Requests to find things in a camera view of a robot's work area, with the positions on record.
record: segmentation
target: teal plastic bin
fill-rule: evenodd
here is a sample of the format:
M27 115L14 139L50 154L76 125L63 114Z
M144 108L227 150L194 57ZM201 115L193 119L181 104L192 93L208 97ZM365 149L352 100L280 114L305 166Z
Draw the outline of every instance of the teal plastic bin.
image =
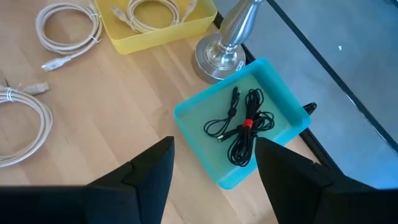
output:
M232 189L257 169L254 152L246 167L232 165L227 158L227 150L235 136L218 142L203 132L203 125L211 119L227 117L231 93L234 87L241 91L236 116L228 130L243 124L246 115L244 97L250 89L260 88L264 93L264 103L260 110L270 111L275 116L272 130L258 135L285 145L310 125L310 117L280 79L271 64L259 58L247 67L223 81L209 87L175 107L175 120L198 156L209 176L224 189Z

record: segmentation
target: coiled white cable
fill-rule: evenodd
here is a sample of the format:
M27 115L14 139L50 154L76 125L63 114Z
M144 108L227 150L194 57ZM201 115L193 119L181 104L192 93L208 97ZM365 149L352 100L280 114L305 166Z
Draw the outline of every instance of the coiled white cable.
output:
M125 22L127 25L130 25L131 29L136 32L146 33L154 30L159 30L161 28L147 25L138 20L134 15L134 11L136 10L137 6L147 1L159 2L161 4L164 4L168 9L170 9L170 12L173 15L173 21L169 26L176 26L183 23L187 19L187 17L192 13L192 11L196 8L197 5L197 0L191 0L182 18L180 18L179 8L177 4L174 2L174 0L130 0L127 6L127 15L125 15L125 13L116 6L113 6L111 10L115 16L117 16L121 21Z
M0 85L0 104L9 101L24 103L33 108L40 117L39 133L34 141L13 155L0 156L0 167L10 166L23 161L44 144L52 128L53 116L50 109L32 95L43 93L47 91L48 88L49 86L47 83L29 86L23 91L5 88Z
M89 36L75 44L63 44L58 43L54 40L49 39L45 35L45 23L55 13L63 10L73 9L86 14L93 23L93 28ZM36 33L39 37L40 43L49 51L58 53L60 55L66 55L64 58L56 58L44 64L42 68L47 72L61 67L64 63L71 59L80 56L89 49L91 49L100 40L99 37L102 32L102 23L100 15L97 13L95 6L90 3L89 7L82 7L72 3L56 3L44 7L36 17Z

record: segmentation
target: chrome base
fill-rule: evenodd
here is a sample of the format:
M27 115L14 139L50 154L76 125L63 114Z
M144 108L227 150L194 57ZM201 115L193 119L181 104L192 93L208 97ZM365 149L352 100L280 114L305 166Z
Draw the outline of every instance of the chrome base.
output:
M246 55L241 45L225 49L218 45L220 34L211 34L199 41L192 65L196 74L205 82L214 84L225 79L246 64Z

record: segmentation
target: wooden table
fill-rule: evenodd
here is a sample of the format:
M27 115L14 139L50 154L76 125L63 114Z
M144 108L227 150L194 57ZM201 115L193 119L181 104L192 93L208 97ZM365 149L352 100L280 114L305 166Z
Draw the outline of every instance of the wooden table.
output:
M171 135L175 165L163 223L276 223L257 171L233 190L220 189L174 123L174 106L208 87L190 61L205 34L119 55L103 32L102 41L87 54L44 73L40 66L58 56L40 45L34 20L50 2L0 3L0 83L7 79L18 87L49 82L51 90L38 99L55 118L42 149L0 169L1 185L87 184ZM60 12L49 21L47 33L55 40L75 42L90 29L85 16ZM215 31L211 26L208 33ZM0 153L31 142L38 125L30 108L0 105ZM315 160L300 138L287 147Z

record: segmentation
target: yellow plastic bin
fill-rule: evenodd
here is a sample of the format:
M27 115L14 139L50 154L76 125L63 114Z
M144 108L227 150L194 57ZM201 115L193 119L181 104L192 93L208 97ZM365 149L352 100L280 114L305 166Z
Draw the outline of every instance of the yellow plastic bin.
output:
M190 0L176 0L175 2L180 10L180 16L183 16ZM96 0L95 3L108 36L120 54L129 54L200 34L207 30L217 15L217 9L212 0L198 0L195 10L183 24L168 27L173 20L169 9L159 2L144 2L136 8L134 12L136 17L152 26L164 28L141 34L134 32L111 11L111 6L117 6L126 13L129 0Z

